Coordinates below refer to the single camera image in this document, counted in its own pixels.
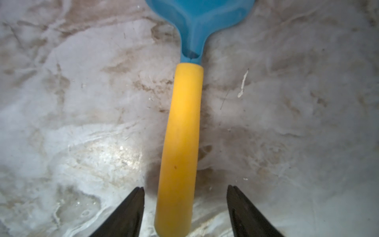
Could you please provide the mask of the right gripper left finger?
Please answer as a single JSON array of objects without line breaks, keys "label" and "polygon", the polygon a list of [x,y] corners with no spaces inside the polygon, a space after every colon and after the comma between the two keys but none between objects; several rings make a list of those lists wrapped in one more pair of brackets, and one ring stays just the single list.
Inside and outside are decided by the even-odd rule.
[{"label": "right gripper left finger", "polygon": [[136,187],[90,237],[139,237],[145,191]]}]

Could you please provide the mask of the blue rake yellow handle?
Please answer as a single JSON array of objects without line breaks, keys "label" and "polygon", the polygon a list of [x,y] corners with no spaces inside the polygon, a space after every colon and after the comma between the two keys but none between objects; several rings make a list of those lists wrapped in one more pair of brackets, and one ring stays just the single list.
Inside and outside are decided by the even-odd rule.
[{"label": "blue rake yellow handle", "polygon": [[160,165],[155,230],[160,237],[184,237],[191,228],[198,163],[200,108],[208,37],[241,22],[253,1],[147,1],[181,39]]}]

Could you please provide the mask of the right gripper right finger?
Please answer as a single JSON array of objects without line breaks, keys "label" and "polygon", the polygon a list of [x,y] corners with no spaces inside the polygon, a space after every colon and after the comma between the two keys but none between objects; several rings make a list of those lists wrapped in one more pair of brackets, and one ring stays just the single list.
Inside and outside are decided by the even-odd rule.
[{"label": "right gripper right finger", "polygon": [[283,237],[237,186],[228,185],[227,204],[235,237]]}]

